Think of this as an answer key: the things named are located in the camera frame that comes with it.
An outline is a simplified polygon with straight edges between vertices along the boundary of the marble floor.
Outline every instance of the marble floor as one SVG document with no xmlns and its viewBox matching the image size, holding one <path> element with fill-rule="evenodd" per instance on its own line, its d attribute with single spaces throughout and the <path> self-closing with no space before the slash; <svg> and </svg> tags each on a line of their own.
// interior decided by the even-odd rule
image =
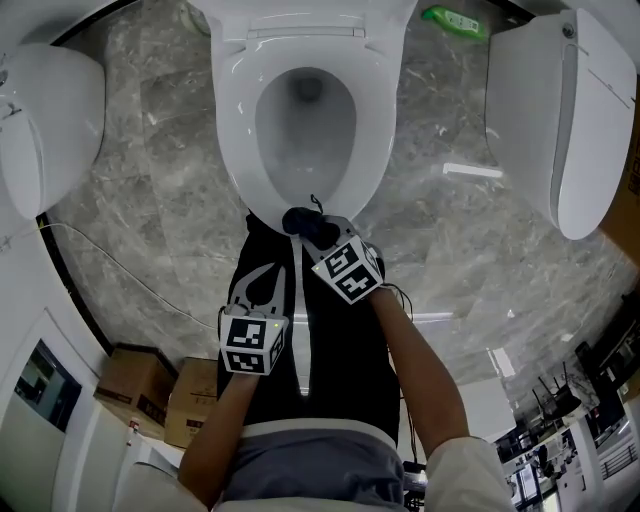
<svg viewBox="0 0 640 512">
<path fill-rule="evenodd" d="M 484 137 L 488 45 L 422 21 L 429 3 L 407 29 L 387 172 L 355 224 L 383 250 L 387 279 L 411 297 L 456 381 L 499 376 L 517 414 L 533 405 L 537 376 L 557 375 L 563 360 L 580 380 L 575 347 L 595 340 L 636 269 L 600 233 L 563 239 L 507 178 L 443 174 L 445 162 L 496 165 Z M 512 26 L 484 0 L 442 3 L 491 30 Z M 140 0 L 70 41 L 105 66 L 105 137 L 86 179 L 49 214 L 215 325 L 246 208 L 217 144 L 209 40 L 183 28 L 178 7 Z M 156 345 L 174 361 L 216 356 L 214 330 L 167 308 L 77 235 L 55 235 L 109 340 Z M 304 340 L 296 360 L 304 381 Z"/>
</svg>

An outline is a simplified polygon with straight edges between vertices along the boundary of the toilet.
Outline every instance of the toilet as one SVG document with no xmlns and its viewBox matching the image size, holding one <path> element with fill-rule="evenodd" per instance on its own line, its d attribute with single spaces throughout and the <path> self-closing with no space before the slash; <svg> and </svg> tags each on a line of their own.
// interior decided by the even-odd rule
<svg viewBox="0 0 640 512">
<path fill-rule="evenodd" d="M 211 28 L 218 141 L 247 207 L 352 219 L 385 172 L 416 0 L 190 0 Z"/>
<path fill-rule="evenodd" d="M 636 69 L 584 9 L 539 16 L 489 48 L 489 148 L 527 199 L 578 240 L 607 213 L 633 125 Z"/>
<path fill-rule="evenodd" d="M 79 52 L 29 44 L 0 62 L 0 179 L 22 217 L 51 208 L 91 167 L 104 109 L 104 71 Z"/>
</svg>

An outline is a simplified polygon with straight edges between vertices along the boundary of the toilet lid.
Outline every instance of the toilet lid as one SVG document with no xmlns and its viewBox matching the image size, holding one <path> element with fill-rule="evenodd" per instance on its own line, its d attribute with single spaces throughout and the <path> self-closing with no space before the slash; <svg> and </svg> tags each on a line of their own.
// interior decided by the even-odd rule
<svg viewBox="0 0 640 512">
<path fill-rule="evenodd" d="M 629 150 L 636 68 L 587 11 L 563 58 L 562 106 L 551 188 L 554 222 L 569 239 L 595 230 L 611 205 Z"/>
<path fill-rule="evenodd" d="M 353 218 L 384 175 L 395 134 L 395 83 L 387 58 L 348 36 L 286 36 L 249 39 L 229 57 L 216 84 L 216 116 L 222 156 L 245 204 L 263 222 L 282 231 L 292 206 L 277 192 L 263 166 L 256 134 L 256 106 L 272 80 L 296 68 L 331 73 L 349 90 L 356 110 L 353 149 L 347 170 L 326 213 Z"/>
<path fill-rule="evenodd" d="M 42 205 L 42 159 L 36 134 L 24 110 L 0 120 L 0 169 L 16 210 L 26 219 Z"/>
</svg>

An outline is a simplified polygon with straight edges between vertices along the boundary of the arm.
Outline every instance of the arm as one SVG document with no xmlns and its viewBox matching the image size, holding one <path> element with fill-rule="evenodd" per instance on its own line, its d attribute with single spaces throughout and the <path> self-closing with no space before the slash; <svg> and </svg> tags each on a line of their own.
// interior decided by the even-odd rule
<svg viewBox="0 0 640 512">
<path fill-rule="evenodd" d="M 260 376 L 236 373 L 182 457 L 178 480 L 208 510 L 220 498 Z"/>
<path fill-rule="evenodd" d="M 469 436 L 462 399 L 451 375 L 407 317 L 393 292 L 368 296 L 382 331 L 427 458 L 445 441 Z"/>
</svg>

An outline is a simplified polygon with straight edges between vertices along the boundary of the black pants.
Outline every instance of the black pants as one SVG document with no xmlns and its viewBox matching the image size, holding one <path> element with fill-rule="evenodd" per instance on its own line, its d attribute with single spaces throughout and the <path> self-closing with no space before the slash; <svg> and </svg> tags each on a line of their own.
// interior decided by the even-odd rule
<svg viewBox="0 0 640 512">
<path fill-rule="evenodd" d="M 312 271 L 303 249 L 303 285 L 311 333 L 309 395 L 300 394 L 291 344 L 295 310 L 295 269 L 289 237 L 247 217 L 249 236 L 240 254 L 229 295 L 236 282 L 254 269 L 276 262 L 286 269 L 285 349 L 268 377 L 261 377 L 245 425 L 291 418 L 339 418 L 378 427 L 398 442 L 400 386 L 389 364 L 387 343 L 371 305 L 349 306 Z M 271 299 L 278 266 L 247 290 L 251 302 Z M 219 359 L 218 394 L 231 379 Z"/>
</svg>

